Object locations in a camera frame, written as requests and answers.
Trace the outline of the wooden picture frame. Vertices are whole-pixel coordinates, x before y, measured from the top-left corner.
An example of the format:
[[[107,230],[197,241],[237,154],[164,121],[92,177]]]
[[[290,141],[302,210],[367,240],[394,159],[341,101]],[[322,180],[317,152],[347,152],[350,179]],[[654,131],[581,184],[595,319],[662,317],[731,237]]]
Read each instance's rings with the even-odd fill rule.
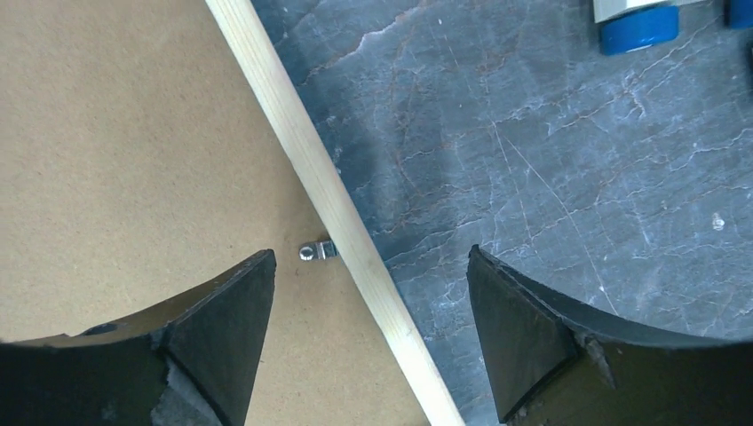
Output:
[[[254,6],[249,1],[207,5],[426,419],[432,425],[463,424]]]

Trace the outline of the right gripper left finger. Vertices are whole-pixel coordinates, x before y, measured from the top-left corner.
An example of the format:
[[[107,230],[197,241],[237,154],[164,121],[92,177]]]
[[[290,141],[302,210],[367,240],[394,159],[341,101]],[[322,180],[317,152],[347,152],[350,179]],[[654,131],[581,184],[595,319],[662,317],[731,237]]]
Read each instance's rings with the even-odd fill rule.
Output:
[[[158,304],[1,346],[4,425],[242,425],[273,304],[258,251]]]

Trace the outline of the toy brick car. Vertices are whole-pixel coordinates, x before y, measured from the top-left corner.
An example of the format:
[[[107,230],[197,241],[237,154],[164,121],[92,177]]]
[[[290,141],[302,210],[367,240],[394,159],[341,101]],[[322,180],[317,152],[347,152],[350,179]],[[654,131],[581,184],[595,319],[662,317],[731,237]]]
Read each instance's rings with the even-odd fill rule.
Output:
[[[685,23],[691,23],[690,4],[706,1],[591,1],[593,22],[598,28],[600,53],[607,57],[644,50],[674,41]],[[752,1],[718,1],[716,17],[709,27],[752,29]]]

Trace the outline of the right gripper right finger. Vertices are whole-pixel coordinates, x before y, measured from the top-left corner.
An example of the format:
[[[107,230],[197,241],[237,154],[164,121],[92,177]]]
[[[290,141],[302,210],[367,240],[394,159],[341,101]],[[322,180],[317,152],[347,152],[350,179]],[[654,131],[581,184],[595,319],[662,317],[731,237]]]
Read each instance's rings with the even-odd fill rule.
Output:
[[[498,419],[506,425],[749,425],[752,343],[601,311],[478,246],[467,269]]]

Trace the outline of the brown cardboard backing board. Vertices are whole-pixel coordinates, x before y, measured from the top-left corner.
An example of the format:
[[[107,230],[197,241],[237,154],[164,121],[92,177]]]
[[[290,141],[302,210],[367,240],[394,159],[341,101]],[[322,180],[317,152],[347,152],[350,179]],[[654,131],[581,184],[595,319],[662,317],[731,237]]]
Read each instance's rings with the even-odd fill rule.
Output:
[[[260,249],[250,425],[423,425],[202,1],[1,4],[1,337],[76,335]]]

